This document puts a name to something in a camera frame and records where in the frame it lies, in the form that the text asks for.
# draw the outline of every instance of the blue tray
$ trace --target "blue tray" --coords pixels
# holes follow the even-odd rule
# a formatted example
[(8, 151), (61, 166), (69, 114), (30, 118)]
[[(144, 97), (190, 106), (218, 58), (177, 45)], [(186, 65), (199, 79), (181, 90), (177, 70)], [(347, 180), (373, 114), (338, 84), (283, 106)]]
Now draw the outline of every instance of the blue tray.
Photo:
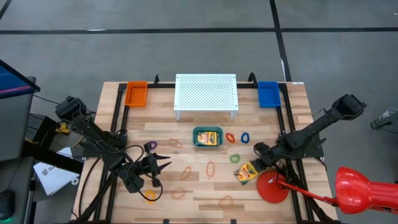
[(261, 108), (280, 106), (279, 87), (277, 82), (258, 82), (259, 104)]

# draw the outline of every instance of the gray floor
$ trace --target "gray floor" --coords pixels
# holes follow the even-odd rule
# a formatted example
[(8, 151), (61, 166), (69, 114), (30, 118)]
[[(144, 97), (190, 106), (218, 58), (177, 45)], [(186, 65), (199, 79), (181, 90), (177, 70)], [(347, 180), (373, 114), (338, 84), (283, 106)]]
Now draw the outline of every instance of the gray floor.
[[(0, 0), (0, 7), (5, 3)], [(281, 26), (398, 27), (395, 0), (276, 0)], [(13, 0), (0, 30), (273, 27), (267, 0)], [(314, 113), (345, 93), (368, 104), (355, 121), (322, 133), (328, 176), (352, 167), (374, 181), (398, 180), (398, 140), (369, 122), (397, 105), (398, 32), (283, 34), (293, 81), (305, 82)], [(95, 110), (104, 81), (171, 81), (176, 73), (236, 73), (245, 80), (282, 81), (274, 33), (0, 35), (0, 58), (37, 77), (40, 96), (72, 95)], [(54, 105), (34, 99), (32, 112), (56, 118)], [(78, 136), (59, 137), (72, 145)], [(38, 203), (36, 224), (66, 222), (76, 187)], [(397, 223), (381, 212), (344, 215), (348, 223)]]

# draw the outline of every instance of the red circular base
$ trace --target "red circular base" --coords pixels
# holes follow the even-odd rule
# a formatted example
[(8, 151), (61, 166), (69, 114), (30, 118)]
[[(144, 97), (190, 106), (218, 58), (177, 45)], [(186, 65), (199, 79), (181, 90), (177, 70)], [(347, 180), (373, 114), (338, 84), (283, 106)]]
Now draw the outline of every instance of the red circular base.
[[(257, 191), (262, 199), (270, 203), (283, 202), (289, 194), (289, 190), (283, 189), (281, 186), (278, 187), (276, 183), (277, 174), (274, 170), (267, 171), (257, 179)], [(285, 180), (282, 175), (279, 175), (278, 178), (279, 180)]]

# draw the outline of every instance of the orange rubber band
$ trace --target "orange rubber band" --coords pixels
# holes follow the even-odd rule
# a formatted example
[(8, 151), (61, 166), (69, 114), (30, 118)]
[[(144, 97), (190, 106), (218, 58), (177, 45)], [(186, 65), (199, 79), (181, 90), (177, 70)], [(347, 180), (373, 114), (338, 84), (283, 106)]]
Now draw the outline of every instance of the orange rubber band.
[[(211, 175), (209, 174), (209, 165), (210, 164), (213, 165), (213, 173)], [(206, 174), (208, 177), (213, 177), (215, 173), (216, 173), (216, 166), (214, 165), (214, 162), (210, 161), (209, 163), (207, 163), (207, 166), (206, 166)]]
[(235, 136), (234, 134), (231, 133), (226, 133), (225, 138), (230, 142), (230, 143), (235, 143)]
[(145, 197), (147, 197), (149, 199), (152, 199), (152, 200), (155, 200), (156, 194), (155, 194), (155, 192), (153, 190), (147, 190), (147, 191), (145, 191)]
[[(183, 177), (184, 173), (188, 172), (187, 170), (189, 170), (188, 175), (186, 177)], [(182, 172), (182, 174), (180, 175), (180, 180), (185, 180), (186, 178), (188, 178), (191, 175), (191, 172), (192, 172), (192, 168), (190, 166), (187, 166), (185, 168), (184, 172)]]
[[(223, 204), (222, 204), (222, 201), (225, 201), (225, 200), (230, 200), (231, 203), (230, 203), (229, 205), (223, 205)], [(231, 196), (229, 196), (229, 195), (225, 195), (225, 196), (218, 202), (218, 204), (220, 205), (221, 208), (228, 208), (228, 207), (234, 205), (234, 199), (233, 199)]]
[[(182, 194), (178, 197), (175, 196), (175, 194), (180, 194), (181, 192), (178, 192), (178, 190), (182, 190)], [(186, 190), (183, 189), (182, 187), (177, 187), (172, 191), (172, 199), (180, 200), (182, 197), (184, 197)]]
[(170, 138), (169, 139), (169, 145), (171, 147), (176, 147), (176, 148), (181, 148), (182, 147), (182, 144), (177, 139), (174, 139), (174, 138)]

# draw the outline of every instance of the orange tray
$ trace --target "orange tray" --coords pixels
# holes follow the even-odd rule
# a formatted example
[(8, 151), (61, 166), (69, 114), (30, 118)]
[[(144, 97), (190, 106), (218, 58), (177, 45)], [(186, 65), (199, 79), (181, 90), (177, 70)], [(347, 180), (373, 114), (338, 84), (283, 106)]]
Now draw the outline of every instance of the orange tray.
[(128, 107), (145, 107), (147, 104), (147, 92), (147, 82), (129, 82), (124, 105)]

